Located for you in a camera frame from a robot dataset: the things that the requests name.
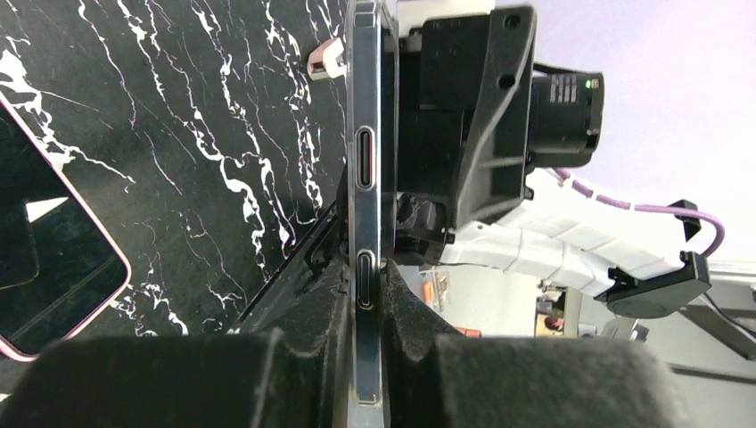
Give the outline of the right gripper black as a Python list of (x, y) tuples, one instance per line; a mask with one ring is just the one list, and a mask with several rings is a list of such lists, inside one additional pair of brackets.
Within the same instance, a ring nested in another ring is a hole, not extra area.
[(522, 4), (429, 18), (400, 42), (399, 264), (439, 262), (524, 200), (536, 29)]

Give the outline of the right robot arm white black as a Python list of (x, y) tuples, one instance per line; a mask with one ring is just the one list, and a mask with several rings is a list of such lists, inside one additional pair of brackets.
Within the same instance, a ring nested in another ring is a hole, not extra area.
[(282, 317), (313, 333), (357, 318), (377, 335), (385, 260), (494, 268), (655, 319), (711, 286), (685, 249), (706, 216), (681, 200), (633, 205), (580, 184), (602, 131), (604, 77), (535, 60), (528, 5), (429, 18), (407, 33), (382, 1), (351, 1), (344, 38), (308, 60), (347, 79), (349, 165), (307, 252), (316, 281)]

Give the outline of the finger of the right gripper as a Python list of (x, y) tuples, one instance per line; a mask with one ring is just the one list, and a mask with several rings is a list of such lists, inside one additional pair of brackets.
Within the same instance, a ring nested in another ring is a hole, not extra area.
[(235, 325), (235, 332), (252, 333), (263, 330), (294, 307), (311, 291), (333, 258), (333, 242), (339, 234), (341, 208), (346, 201), (347, 170), (339, 175), (334, 202), (298, 244), (292, 256), (275, 271), (251, 306)]

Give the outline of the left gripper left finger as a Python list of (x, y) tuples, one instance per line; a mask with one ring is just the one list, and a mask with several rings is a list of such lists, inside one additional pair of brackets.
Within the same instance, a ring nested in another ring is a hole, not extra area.
[(334, 261), (256, 333), (65, 341), (22, 377), (4, 427), (342, 427), (347, 269)]

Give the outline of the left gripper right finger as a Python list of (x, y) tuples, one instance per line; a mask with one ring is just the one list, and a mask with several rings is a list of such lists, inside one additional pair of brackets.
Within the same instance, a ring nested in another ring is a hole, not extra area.
[(383, 339), (393, 427), (690, 427), (667, 366), (643, 344), (468, 338), (389, 262)]

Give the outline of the clear magsafe phone case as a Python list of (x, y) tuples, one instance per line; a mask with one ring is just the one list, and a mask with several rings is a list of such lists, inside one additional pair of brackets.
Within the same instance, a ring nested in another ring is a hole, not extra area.
[(353, 320), (348, 425), (383, 427), (381, 323), (382, 11), (350, 1), (347, 42), (348, 237)]

